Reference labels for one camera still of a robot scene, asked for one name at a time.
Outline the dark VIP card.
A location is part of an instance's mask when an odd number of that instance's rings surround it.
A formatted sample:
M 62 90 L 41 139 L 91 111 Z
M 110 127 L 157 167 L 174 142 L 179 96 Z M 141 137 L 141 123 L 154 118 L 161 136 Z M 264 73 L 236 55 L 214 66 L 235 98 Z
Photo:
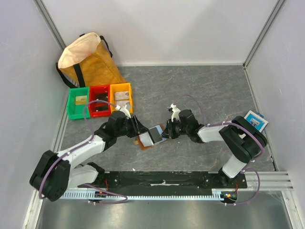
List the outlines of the dark VIP card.
M 107 105 L 100 105 L 95 107 L 95 112 L 107 112 L 109 111 L 109 108 Z
M 161 137 L 161 134 L 159 133 L 159 130 L 157 127 L 152 127 L 149 129 L 149 135 L 152 139 L 152 142 L 154 144 L 157 144 L 158 142 L 161 142 L 163 138 Z

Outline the brown leather card holder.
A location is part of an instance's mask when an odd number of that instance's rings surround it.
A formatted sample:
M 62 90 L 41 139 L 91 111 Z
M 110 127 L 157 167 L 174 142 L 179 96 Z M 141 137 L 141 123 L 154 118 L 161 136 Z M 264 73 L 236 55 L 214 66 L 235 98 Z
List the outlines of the brown leather card holder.
M 155 125 L 153 127 L 157 127 L 158 130 L 159 130 L 159 133 L 161 134 L 163 132 L 163 130 L 165 129 L 164 126 L 162 124 L 158 124 L 158 125 Z M 168 139 L 166 138 L 163 138 L 163 140 L 161 142 L 158 142 L 157 144 L 154 144 L 152 142 L 152 139 L 149 135 L 149 131 L 144 133 L 144 134 L 141 134 L 139 136 L 136 136 L 136 138 L 134 139 L 133 141 L 133 144 L 134 145 L 137 145 L 137 146 L 140 146 L 141 150 L 145 150 L 145 149 L 148 149 L 148 148 L 151 148 L 151 147 L 154 147 L 154 146 L 157 146 L 161 143 L 164 143 L 166 142 Z

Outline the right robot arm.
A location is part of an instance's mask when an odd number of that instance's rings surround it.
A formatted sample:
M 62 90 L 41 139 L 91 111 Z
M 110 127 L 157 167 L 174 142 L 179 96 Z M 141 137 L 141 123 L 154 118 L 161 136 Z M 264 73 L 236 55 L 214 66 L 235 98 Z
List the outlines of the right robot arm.
M 161 134 L 163 138 L 176 139 L 187 135 L 195 143 L 223 141 L 229 147 L 232 156 L 218 172 L 218 182 L 222 187 L 233 185 L 235 178 L 264 152 L 267 145 L 266 137 L 241 116 L 229 122 L 204 125 L 196 120 L 190 109 L 180 110 L 172 104 L 169 112 L 172 116 Z

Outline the silver VIP card in bin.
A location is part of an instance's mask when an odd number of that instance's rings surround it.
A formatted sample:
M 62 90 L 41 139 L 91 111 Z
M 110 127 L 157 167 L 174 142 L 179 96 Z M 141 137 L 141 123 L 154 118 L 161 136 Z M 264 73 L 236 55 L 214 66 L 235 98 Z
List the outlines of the silver VIP card in bin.
M 121 91 L 121 92 L 115 92 L 114 98 L 116 101 L 118 100 L 128 100 L 130 98 L 129 91 Z

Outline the black VIP card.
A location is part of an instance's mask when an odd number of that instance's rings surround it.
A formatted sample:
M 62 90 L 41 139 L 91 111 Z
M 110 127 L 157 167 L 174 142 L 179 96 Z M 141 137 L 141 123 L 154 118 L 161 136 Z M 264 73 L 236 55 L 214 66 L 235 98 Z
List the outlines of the black VIP card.
M 95 100 L 108 101 L 108 94 L 107 93 L 96 94 Z

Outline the gold card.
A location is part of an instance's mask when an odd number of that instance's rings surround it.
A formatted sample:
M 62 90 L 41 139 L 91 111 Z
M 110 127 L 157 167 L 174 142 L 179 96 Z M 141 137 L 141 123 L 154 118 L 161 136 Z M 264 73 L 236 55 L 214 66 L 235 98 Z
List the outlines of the gold card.
M 86 105 L 87 104 L 87 96 L 81 95 L 75 97 L 75 105 Z

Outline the red plastic bin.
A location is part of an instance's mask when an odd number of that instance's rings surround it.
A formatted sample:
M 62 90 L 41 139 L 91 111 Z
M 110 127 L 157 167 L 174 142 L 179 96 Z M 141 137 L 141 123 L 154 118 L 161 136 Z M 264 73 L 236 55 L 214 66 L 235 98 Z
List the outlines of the red plastic bin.
M 109 96 L 110 96 L 110 86 L 109 85 L 102 85 L 102 86 L 94 86 L 90 88 L 90 94 L 89 94 L 89 101 L 96 101 L 96 94 L 102 94 L 107 93 L 108 94 L 108 101 L 109 102 Z M 95 107 L 100 105 L 107 105 L 109 108 L 109 111 L 107 112 L 95 112 Z M 111 114 L 110 110 L 111 106 L 108 103 L 105 102 L 94 102 L 89 105 L 89 112 L 91 117 L 106 117 Z

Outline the yellow plastic bin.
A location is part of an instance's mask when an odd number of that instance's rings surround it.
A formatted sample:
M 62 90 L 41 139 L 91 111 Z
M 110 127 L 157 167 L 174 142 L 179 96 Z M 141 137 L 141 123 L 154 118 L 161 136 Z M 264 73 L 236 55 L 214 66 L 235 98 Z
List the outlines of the yellow plastic bin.
M 118 83 L 110 85 L 109 102 L 123 107 L 127 105 L 129 112 L 133 113 L 132 86 L 130 83 Z

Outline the green plastic bin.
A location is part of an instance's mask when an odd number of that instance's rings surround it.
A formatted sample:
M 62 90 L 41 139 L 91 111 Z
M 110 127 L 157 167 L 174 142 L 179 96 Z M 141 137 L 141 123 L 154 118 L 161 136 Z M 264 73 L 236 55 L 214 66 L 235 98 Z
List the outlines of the green plastic bin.
M 69 90 L 66 111 L 70 120 L 90 118 L 90 112 L 86 104 L 89 101 L 89 87 L 74 88 Z

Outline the tan paper tote bag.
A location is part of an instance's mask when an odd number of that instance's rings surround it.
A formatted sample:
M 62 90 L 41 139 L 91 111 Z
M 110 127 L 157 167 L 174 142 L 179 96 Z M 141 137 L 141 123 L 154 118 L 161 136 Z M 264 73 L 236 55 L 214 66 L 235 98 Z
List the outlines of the tan paper tote bag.
M 127 82 L 112 59 L 107 41 L 95 32 L 82 34 L 68 45 L 56 70 L 70 88 L 77 87 L 70 80 L 80 88 Z

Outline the blue razor box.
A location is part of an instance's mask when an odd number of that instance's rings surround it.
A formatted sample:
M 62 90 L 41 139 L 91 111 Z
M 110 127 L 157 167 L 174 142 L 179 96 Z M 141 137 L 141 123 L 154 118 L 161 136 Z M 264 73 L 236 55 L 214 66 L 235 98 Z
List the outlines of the blue razor box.
M 247 120 L 254 128 L 256 128 L 259 132 L 263 132 L 267 127 L 269 122 L 264 119 L 264 116 L 260 113 L 255 113 L 253 111 L 249 111 L 244 119 Z

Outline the aluminium front rail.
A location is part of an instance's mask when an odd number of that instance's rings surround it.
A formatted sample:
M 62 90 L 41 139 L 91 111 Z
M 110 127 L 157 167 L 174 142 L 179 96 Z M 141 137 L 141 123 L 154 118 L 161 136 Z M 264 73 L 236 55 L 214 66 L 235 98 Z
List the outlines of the aluminium front rail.
M 221 173 L 207 171 L 171 172 L 171 171 L 96 171 L 94 168 L 80 167 L 72 174 L 50 174 L 44 188 L 67 190 L 85 184 L 95 187 L 120 189 L 131 186 L 199 186 L 207 189 L 248 188 L 254 185 L 263 188 L 292 188 L 292 183 L 285 172 L 255 172 L 238 174 L 234 178 L 226 178 Z

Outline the aluminium corner post left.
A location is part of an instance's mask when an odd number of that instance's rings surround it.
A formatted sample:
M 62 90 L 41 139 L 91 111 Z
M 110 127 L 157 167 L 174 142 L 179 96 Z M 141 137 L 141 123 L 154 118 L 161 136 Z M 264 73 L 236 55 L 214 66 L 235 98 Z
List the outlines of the aluminium corner post left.
M 43 17 L 45 23 L 47 24 L 48 28 L 50 29 L 55 41 L 59 45 L 59 47 L 64 50 L 66 47 L 66 44 L 57 28 L 55 25 L 47 7 L 45 6 L 44 2 L 42 0 L 33 0 L 35 3 L 37 9 L 39 10 L 41 16 Z

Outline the aluminium corner post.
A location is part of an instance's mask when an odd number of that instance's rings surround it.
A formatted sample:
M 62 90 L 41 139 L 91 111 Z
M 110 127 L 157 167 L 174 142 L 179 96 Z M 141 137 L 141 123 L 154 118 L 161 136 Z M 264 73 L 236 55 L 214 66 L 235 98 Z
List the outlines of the aluminium corner post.
M 55 25 L 47 7 L 45 6 L 44 2 L 42 0 L 33 0 L 35 3 L 37 9 L 39 10 L 41 16 L 43 17 L 45 23 L 47 24 L 48 28 L 50 29 L 55 41 L 59 45 L 59 47 L 64 50 L 66 47 L 66 44 L 57 28 Z
M 271 29 L 275 19 L 277 18 L 278 14 L 280 13 L 282 7 L 286 3 L 286 0 L 277 0 L 271 13 L 269 14 L 266 22 L 264 23 L 261 31 L 258 34 L 253 46 L 251 47 L 245 61 L 243 62 L 243 69 L 246 70 L 250 62 L 252 61 L 254 55 L 258 51 L 259 47 L 261 46 L 262 42 L 264 41 L 267 33 Z

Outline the aluminium corner post right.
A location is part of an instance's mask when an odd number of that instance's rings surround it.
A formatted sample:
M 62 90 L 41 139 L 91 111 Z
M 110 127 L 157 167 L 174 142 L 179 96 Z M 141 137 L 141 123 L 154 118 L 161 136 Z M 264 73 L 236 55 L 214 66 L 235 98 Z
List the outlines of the aluminium corner post right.
M 280 13 L 282 7 L 286 3 L 286 0 L 277 0 L 271 13 L 269 14 L 266 22 L 264 23 L 261 31 L 258 34 L 253 46 L 251 47 L 245 61 L 243 62 L 243 69 L 246 70 L 250 62 L 252 61 L 254 55 L 258 51 L 259 47 L 261 46 L 262 42 L 264 41 L 267 33 L 271 29 L 275 19 L 277 18 L 278 14 Z

